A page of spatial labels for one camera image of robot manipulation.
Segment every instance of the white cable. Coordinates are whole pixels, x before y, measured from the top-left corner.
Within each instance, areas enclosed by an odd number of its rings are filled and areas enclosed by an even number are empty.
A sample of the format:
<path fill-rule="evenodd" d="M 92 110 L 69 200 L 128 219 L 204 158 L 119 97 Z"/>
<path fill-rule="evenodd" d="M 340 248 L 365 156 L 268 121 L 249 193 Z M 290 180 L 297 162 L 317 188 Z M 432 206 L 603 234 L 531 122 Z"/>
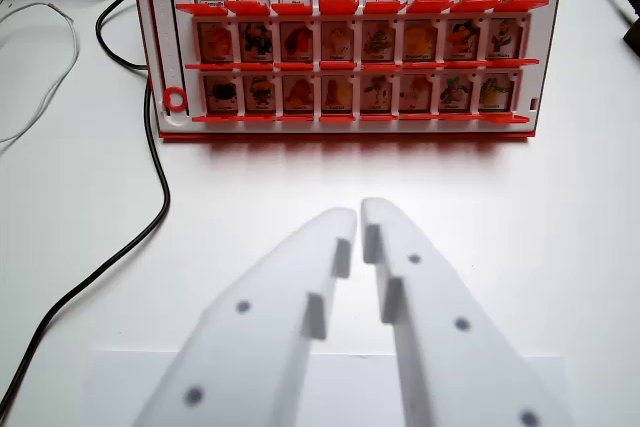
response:
<path fill-rule="evenodd" d="M 7 142 L 9 140 L 18 139 L 22 134 L 24 134 L 27 130 L 33 127 L 33 125 L 38 121 L 38 119 L 42 117 L 42 114 L 44 114 L 44 112 L 47 110 L 47 107 L 49 107 L 49 102 L 51 102 L 51 99 L 53 98 L 53 94 L 55 94 L 57 88 L 60 86 L 64 78 L 69 74 L 69 72 L 71 72 L 71 69 L 73 69 L 73 66 L 76 64 L 76 61 L 78 60 L 78 55 L 80 55 L 80 42 L 78 41 L 78 33 L 76 32 L 76 29 L 73 26 L 73 19 L 69 17 L 67 14 L 65 14 L 64 12 L 62 12 L 53 4 L 47 4 L 45 2 L 33 2 L 31 4 L 23 5 L 22 7 L 18 7 L 17 9 L 14 9 L 8 14 L 6 14 L 4 17 L 0 18 L 0 24 L 4 22 L 7 18 L 11 17 L 13 14 L 17 14 L 21 10 L 28 9 L 29 7 L 33 7 L 35 5 L 44 5 L 46 7 L 50 7 L 51 9 L 55 10 L 58 14 L 60 14 L 62 17 L 64 17 L 64 20 L 67 21 L 67 24 L 69 24 L 69 28 L 71 29 L 71 35 L 73 36 L 73 57 L 71 59 L 71 63 L 69 64 L 69 67 L 67 67 L 66 70 L 46 90 L 46 92 L 42 96 L 40 105 L 38 105 L 38 108 L 34 112 L 31 119 L 29 119 L 29 122 L 27 122 L 27 125 L 25 125 L 22 129 L 20 129 L 15 134 L 9 135 L 8 137 L 0 138 L 0 143 Z"/>

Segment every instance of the guess who game board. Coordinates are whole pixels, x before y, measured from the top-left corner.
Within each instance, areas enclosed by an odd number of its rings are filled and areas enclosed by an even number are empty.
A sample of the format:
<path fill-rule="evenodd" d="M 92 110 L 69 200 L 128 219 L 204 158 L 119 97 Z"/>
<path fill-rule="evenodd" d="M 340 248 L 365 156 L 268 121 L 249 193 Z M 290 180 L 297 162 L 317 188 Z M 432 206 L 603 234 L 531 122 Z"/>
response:
<path fill-rule="evenodd" d="M 558 0 L 138 0 L 165 138 L 533 136 Z"/>

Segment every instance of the white backdrop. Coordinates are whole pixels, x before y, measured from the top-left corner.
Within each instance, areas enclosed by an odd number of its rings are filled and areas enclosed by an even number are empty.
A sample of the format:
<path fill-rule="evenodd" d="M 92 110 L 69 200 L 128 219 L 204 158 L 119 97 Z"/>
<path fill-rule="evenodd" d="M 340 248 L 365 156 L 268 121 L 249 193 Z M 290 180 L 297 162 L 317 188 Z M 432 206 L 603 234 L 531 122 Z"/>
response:
<path fill-rule="evenodd" d="M 0 14 L 31 1 L 5 0 Z M 110 0 L 48 1 L 75 19 L 82 50 L 46 115 L 0 154 L 3 393 L 45 311 L 162 200 L 142 126 L 144 77 L 94 37 Z M 167 221 L 55 322 L 7 425 L 80 426 L 91 349 L 178 349 L 211 299 L 292 230 L 382 196 L 410 213 L 522 354 L 566 357 L 583 426 L 634 427 L 640 60 L 626 30 L 607 0 L 560 0 L 528 142 L 159 143 Z M 105 37 L 143 61 L 135 8 Z M 44 8 L 0 27 L 1 132 L 29 117 L 70 55 L 67 27 Z M 393 351 L 360 259 L 316 350 Z"/>

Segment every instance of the gripper jaw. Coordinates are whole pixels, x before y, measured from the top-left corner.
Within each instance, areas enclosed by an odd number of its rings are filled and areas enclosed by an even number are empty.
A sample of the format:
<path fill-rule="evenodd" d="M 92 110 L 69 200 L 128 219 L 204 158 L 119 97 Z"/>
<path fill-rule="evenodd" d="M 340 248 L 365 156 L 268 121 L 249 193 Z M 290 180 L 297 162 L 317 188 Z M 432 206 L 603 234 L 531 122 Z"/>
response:
<path fill-rule="evenodd" d="M 393 325 L 407 427 L 571 427 L 462 279 L 395 205 L 366 199 L 364 261 Z"/>
<path fill-rule="evenodd" d="M 289 236 L 204 312 L 135 427 L 291 427 L 311 339 L 348 277 L 357 215 L 332 209 Z"/>

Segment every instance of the red ring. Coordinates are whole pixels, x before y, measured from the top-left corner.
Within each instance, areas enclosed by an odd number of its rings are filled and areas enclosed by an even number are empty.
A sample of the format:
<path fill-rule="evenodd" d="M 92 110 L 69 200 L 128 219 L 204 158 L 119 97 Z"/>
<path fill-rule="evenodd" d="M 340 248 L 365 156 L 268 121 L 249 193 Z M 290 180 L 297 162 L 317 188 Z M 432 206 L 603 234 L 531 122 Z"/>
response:
<path fill-rule="evenodd" d="M 173 105 L 171 103 L 171 94 L 179 94 L 182 97 L 182 103 L 180 105 Z M 167 106 L 172 112 L 182 112 L 187 110 L 187 93 L 180 87 L 167 87 L 164 91 L 164 105 Z"/>

